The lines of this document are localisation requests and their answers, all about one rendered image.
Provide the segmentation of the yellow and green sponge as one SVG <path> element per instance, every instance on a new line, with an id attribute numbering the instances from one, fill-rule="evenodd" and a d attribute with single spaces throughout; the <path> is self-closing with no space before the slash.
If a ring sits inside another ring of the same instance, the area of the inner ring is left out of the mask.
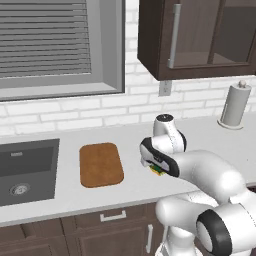
<path id="1" fill-rule="evenodd" d="M 162 170 L 159 166 L 157 165 L 150 165 L 149 168 L 151 169 L 152 172 L 157 174 L 158 176 L 163 176 L 166 174 L 164 170 Z"/>

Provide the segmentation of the dark grey sink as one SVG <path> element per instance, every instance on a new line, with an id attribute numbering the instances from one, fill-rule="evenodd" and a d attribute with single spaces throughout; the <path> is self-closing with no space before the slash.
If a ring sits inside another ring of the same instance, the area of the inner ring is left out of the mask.
<path id="1" fill-rule="evenodd" d="M 0 206 L 55 197 L 60 139 L 0 145 Z"/>

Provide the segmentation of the paper towel roll on holder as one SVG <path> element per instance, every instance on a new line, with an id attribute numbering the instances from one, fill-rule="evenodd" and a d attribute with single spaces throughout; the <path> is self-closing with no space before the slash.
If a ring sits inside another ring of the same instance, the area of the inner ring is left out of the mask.
<path id="1" fill-rule="evenodd" d="M 227 98 L 218 124 L 226 129 L 240 130 L 243 128 L 242 118 L 252 87 L 245 80 L 229 87 Z"/>

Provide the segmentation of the grey window blinds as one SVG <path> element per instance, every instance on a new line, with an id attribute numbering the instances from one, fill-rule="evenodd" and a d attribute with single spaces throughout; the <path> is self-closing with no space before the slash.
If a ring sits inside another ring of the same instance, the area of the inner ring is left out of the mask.
<path id="1" fill-rule="evenodd" d="M 0 0 L 0 78 L 90 71 L 86 0 Z"/>

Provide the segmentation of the brown wooden cutting board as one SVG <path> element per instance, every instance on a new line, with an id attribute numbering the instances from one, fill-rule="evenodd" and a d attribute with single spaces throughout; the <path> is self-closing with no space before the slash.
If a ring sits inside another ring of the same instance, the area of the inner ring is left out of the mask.
<path id="1" fill-rule="evenodd" d="M 116 185 L 124 172 L 117 146 L 113 143 L 84 145 L 79 150 L 80 182 L 86 188 Z"/>

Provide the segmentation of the dark brown base cabinet door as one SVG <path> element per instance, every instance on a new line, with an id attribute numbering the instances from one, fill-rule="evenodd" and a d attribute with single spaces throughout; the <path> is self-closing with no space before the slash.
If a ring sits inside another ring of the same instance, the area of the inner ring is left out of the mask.
<path id="1" fill-rule="evenodd" d="M 148 224 L 153 225 L 151 252 L 146 252 Z M 154 256 L 163 226 L 157 221 L 119 225 L 78 236 L 79 256 Z"/>

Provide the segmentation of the dark brown drawer front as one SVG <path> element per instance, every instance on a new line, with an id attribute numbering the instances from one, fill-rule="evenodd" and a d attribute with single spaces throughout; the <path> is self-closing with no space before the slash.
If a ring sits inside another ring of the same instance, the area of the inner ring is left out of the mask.
<path id="1" fill-rule="evenodd" d="M 101 212 L 93 212 L 75 216 L 75 223 L 78 228 L 88 229 L 96 228 L 100 226 L 106 226 L 110 224 L 123 224 L 131 221 L 141 221 L 149 218 L 155 218 L 155 203 L 141 204 L 129 207 L 123 207 L 118 209 L 111 209 Z M 105 214 L 119 214 L 122 210 L 126 211 L 127 217 L 125 219 L 101 222 L 99 215 Z"/>

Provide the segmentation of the grey wall outlet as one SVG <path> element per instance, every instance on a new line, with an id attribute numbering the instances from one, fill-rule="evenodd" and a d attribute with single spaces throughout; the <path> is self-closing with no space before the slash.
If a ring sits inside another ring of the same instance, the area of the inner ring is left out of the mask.
<path id="1" fill-rule="evenodd" d="M 159 83 L 159 96 L 170 96 L 172 90 L 172 81 L 171 80 L 165 80 L 161 81 Z"/>

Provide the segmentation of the dark brown wall cabinet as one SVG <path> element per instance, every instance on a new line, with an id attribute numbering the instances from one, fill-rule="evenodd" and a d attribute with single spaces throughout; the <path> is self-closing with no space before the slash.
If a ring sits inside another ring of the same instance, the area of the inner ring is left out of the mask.
<path id="1" fill-rule="evenodd" d="M 218 34 L 222 8 L 225 0 L 220 0 L 214 40 Z M 165 0 L 139 0 L 138 54 L 140 62 L 158 81 L 177 79 L 196 79 L 207 77 L 225 77 L 256 75 L 256 31 L 247 63 L 208 64 L 207 66 L 168 68 L 160 63 L 162 49 L 162 30 Z"/>

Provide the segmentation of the dark brown sink cabinet front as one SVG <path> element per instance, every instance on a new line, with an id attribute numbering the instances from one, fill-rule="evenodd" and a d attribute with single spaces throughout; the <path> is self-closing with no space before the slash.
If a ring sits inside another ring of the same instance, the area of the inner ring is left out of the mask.
<path id="1" fill-rule="evenodd" d="M 71 256 L 61 219 L 0 227 L 0 256 Z"/>

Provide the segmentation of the glass cabinet door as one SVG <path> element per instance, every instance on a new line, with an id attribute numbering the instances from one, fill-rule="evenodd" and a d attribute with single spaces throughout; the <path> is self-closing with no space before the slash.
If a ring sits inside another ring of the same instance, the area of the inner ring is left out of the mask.
<path id="1" fill-rule="evenodd" d="M 256 0 L 225 0 L 214 40 L 213 63 L 247 63 L 255 31 Z"/>
<path id="2" fill-rule="evenodd" d="M 165 0 L 160 63 L 168 67 L 174 4 L 182 7 L 173 68 L 214 64 L 212 41 L 220 0 Z"/>

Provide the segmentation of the window with grey frame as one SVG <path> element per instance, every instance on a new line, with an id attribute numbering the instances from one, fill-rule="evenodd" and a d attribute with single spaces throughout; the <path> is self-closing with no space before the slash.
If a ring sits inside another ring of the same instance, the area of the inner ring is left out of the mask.
<path id="1" fill-rule="evenodd" d="M 124 91 L 125 0 L 86 0 L 91 71 L 0 78 L 0 102 Z"/>

